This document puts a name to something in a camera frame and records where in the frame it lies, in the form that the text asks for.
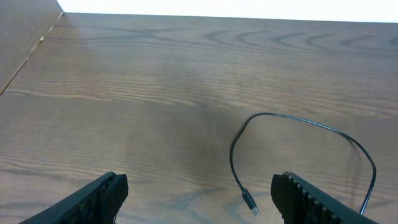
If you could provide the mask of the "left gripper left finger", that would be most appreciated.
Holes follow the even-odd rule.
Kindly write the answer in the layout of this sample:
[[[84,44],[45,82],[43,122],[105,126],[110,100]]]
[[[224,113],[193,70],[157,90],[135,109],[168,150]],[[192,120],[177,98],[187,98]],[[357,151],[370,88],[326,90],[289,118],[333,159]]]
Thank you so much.
[[[127,175],[107,172],[21,224],[115,224],[128,192]]]

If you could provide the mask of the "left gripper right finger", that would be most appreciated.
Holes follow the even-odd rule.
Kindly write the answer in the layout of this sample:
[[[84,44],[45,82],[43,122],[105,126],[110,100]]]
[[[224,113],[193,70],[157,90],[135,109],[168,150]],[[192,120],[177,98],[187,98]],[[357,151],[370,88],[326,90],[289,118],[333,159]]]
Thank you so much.
[[[285,223],[376,224],[292,172],[273,175],[271,197]]]

